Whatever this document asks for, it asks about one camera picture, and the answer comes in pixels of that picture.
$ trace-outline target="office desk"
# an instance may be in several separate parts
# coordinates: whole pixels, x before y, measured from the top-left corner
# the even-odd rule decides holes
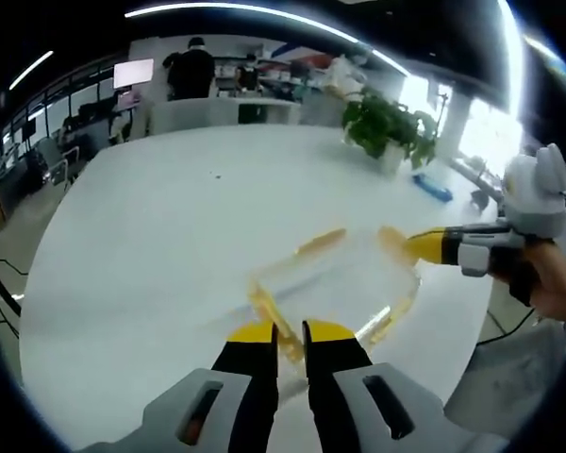
[[[406,234],[488,221],[474,186],[434,162],[454,193],[443,204],[394,180],[341,141],[305,126],[211,127],[114,146],[60,203],[25,290],[25,391],[72,448],[116,441],[142,410],[197,367],[210,367],[246,308],[248,272],[336,227]],[[422,264],[411,311],[373,352],[446,402],[472,356],[491,279]],[[270,451],[318,451],[304,396],[276,416]]]

